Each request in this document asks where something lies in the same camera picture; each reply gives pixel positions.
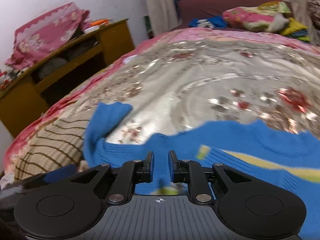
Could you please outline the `blue striped knit sweater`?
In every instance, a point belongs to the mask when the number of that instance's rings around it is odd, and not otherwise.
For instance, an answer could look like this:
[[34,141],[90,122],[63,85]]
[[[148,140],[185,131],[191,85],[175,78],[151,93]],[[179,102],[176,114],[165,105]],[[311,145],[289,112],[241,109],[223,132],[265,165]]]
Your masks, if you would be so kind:
[[126,161],[154,153],[155,181],[170,185],[168,153],[199,162],[204,167],[223,163],[241,172],[298,195],[306,205],[302,239],[319,239],[319,140],[309,132],[292,134],[267,127],[262,121],[243,125],[235,121],[209,121],[176,135],[153,134],[141,145],[106,141],[131,112],[126,103],[100,103],[91,110],[84,133],[83,155],[91,167],[108,163],[121,167]]

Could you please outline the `blue clothes pile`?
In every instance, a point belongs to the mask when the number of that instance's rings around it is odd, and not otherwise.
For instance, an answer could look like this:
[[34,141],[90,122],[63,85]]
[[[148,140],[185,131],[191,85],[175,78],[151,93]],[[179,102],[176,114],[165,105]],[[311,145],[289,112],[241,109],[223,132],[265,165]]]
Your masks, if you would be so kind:
[[227,22],[221,16],[214,16],[205,19],[193,19],[189,22],[190,28],[209,28],[209,29],[225,29],[227,28]]

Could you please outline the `yellow folded clothes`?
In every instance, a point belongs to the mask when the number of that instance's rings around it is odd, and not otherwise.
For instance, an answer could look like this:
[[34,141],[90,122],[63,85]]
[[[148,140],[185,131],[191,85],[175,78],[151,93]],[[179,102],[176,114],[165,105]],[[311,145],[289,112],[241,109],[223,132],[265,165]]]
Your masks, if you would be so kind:
[[280,32],[280,35],[310,43],[308,27],[292,17],[289,18],[289,23]]

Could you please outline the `beige checked folded blanket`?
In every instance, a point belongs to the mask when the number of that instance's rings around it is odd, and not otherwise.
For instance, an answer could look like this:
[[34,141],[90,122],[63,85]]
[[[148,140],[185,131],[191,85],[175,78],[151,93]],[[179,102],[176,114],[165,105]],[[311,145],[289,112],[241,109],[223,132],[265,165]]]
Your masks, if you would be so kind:
[[91,117],[92,112],[85,111],[59,118],[37,132],[15,165],[15,181],[70,164],[79,165],[85,130]]

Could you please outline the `wooden desk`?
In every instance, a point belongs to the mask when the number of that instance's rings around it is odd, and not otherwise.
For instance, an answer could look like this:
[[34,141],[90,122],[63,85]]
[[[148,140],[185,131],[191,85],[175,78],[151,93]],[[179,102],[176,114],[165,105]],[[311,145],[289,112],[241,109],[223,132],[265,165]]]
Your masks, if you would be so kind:
[[127,20],[67,42],[1,90],[1,122],[17,137],[76,86],[134,48]]

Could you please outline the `silver floral bedspread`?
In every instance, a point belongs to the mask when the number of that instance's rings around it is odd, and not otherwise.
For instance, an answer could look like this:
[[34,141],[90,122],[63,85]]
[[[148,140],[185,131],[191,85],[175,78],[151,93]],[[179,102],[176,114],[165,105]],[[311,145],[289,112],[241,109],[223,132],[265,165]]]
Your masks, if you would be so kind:
[[50,107],[13,141],[5,178],[37,132],[99,103],[128,103],[131,112],[106,136],[141,145],[156,133],[195,129],[209,121],[262,121],[319,139],[319,48],[277,34],[180,29],[147,41]]

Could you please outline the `pink floral cloth cover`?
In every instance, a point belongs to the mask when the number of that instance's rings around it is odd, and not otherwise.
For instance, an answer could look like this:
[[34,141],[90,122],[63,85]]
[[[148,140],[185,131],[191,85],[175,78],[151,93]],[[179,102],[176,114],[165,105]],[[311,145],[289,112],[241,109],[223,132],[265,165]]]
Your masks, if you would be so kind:
[[19,27],[12,55],[5,65],[17,70],[32,67],[66,44],[77,30],[89,28],[89,13],[71,2]]

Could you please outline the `orange object on desk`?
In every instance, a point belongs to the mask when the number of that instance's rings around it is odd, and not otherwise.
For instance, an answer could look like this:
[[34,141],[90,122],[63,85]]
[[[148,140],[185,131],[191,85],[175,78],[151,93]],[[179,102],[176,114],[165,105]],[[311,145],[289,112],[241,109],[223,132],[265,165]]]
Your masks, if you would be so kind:
[[95,20],[93,22],[91,22],[89,24],[89,27],[86,28],[83,32],[84,34],[88,34],[88,33],[91,33],[93,31],[96,31],[98,30],[100,27],[102,26],[105,26],[105,25],[108,25],[111,23],[111,20],[110,19],[99,19],[99,20]]

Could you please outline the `pink floral pillow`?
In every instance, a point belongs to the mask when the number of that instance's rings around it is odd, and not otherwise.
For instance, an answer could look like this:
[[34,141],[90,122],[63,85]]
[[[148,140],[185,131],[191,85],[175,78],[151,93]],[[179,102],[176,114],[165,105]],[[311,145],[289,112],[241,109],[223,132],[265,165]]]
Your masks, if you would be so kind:
[[283,1],[271,1],[257,7],[235,7],[222,13],[223,19],[232,28],[256,33],[277,33],[283,30],[291,15],[291,9]]

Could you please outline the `beige left curtain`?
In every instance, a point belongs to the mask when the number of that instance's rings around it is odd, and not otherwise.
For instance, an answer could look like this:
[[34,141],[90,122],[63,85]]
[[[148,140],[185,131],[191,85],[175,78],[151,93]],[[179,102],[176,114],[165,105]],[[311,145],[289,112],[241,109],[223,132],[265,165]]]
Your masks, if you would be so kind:
[[155,36],[178,27],[174,0],[146,0],[148,15]]

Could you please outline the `brown floral bundle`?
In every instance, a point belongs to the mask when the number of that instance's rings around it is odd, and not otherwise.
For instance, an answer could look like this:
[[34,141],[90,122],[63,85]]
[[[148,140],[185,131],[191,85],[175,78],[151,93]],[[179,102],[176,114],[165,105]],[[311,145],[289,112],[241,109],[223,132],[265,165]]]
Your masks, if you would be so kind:
[[317,29],[320,28],[320,0],[309,0],[307,2],[308,14],[316,26]]

